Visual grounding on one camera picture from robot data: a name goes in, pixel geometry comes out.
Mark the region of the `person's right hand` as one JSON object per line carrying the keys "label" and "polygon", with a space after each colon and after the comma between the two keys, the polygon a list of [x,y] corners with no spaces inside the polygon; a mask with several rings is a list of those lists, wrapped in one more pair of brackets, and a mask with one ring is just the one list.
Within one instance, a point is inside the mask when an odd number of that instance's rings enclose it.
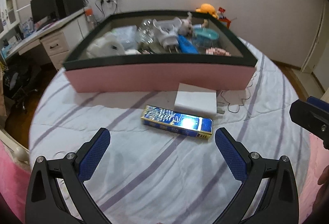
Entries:
{"label": "person's right hand", "polygon": [[324,201],[324,198],[328,194],[328,175],[329,166],[326,166],[317,182],[317,184],[320,186],[320,189],[317,192],[316,199],[312,206],[312,211],[319,209],[321,203]]}

